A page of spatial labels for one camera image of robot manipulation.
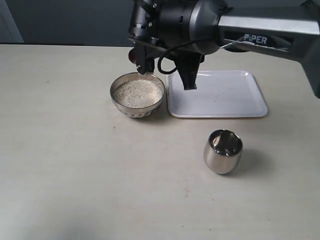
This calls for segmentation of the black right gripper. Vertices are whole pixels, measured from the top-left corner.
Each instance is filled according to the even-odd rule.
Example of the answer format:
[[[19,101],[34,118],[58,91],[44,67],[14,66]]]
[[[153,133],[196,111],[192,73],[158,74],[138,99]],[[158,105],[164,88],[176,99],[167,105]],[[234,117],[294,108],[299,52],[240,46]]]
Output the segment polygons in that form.
[[[184,90],[196,90],[196,79],[205,56],[196,53],[192,44],[190,21],[197,0],[135,0],[128,29],[134,47],[128,59],[140,75],[154,73],[154,59],[166,50],[180,46],[167,54],[178,57],[174,63]]]

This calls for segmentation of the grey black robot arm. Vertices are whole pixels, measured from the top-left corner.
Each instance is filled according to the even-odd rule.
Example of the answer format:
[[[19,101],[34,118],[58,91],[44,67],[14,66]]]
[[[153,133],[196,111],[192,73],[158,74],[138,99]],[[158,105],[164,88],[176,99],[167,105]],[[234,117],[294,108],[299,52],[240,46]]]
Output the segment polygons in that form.
[[[129,60],[140,75],[174,62],[185,90],[196,89],[205,56],[225,49],[254,52],[301,64],[315,96],[320,94],[320,7],[233,8],[223,0],[136,0],[128,38]]]

